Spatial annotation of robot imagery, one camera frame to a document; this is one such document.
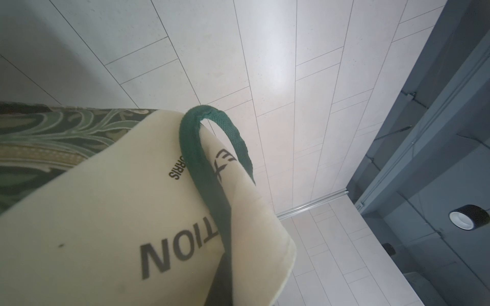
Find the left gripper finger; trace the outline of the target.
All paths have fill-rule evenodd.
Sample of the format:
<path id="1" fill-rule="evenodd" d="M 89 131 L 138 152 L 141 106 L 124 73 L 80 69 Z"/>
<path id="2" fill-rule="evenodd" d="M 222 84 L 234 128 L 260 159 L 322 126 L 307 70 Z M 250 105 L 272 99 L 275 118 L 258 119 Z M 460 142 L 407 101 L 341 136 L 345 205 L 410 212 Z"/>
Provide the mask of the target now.
<path id="1" fill-rule="evenodd" d="M 223 255 L 207 295 L 205 306 L 232 306 L 232 266 L 227 255 Z"/>

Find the cream canvas tote bag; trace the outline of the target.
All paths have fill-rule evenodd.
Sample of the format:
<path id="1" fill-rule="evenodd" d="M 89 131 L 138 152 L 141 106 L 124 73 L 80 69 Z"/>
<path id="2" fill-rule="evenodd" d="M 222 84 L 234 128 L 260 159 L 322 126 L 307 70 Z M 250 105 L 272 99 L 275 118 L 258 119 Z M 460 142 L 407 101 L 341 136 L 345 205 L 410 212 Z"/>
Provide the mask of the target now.
<path id="1" fill-rule="evenodd" d="M 228 115 L 1 106 L 2 305 L 274 305 L 297 249 Z"/>

